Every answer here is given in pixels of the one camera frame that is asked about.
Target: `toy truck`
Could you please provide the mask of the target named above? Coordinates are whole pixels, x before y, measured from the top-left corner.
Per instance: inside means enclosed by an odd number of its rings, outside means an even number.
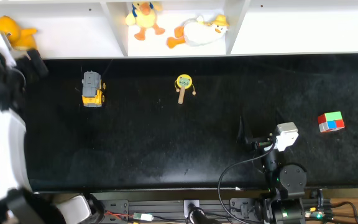
[[[82,80],[82,102],[86,107],[101,107],[104,103],[103,91],[106,84],[102,82],[97,72],[85,72]]]

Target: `yellow hat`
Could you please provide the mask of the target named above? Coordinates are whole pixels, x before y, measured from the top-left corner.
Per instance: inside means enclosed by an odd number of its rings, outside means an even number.
[[[213,24],[216,24],[218,26],[229,26],[229,24],[226,22],[226,16],[219,14],[215,21],[212,22]]]

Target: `black tabletop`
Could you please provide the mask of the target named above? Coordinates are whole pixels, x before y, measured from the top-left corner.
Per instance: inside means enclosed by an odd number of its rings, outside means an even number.
[[[299,129],[284,152],[308,187],[358,187],[358,54],[225,58],[48,60],[27,89],[25,158],[34,190],[213,188],[230,164],[254,156],[236,143],[243,116],[253,135],[277,111]],[[83,72],[103,74],[106,105],[85,108]],[[182,105],[174,81],[193,78]],[[320,133],[340,111],[345,129]],[[228,172],[224,187],[266,186],[259,162]]]

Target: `rubik's cube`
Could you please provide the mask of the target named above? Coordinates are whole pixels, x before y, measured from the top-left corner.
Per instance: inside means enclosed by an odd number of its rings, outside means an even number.
[[[337,131],[345,128],[341,112],[325,113],[318,117],[320,132]]]

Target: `orange plush toy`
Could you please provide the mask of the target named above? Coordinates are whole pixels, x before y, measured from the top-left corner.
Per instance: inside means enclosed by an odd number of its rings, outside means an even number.
[[[0,32],[6,35],[12,47],[17,50],[37,49],[32,36],[37,33],[37,29],[23,29],[10,17],[2,16],[0,17]]]

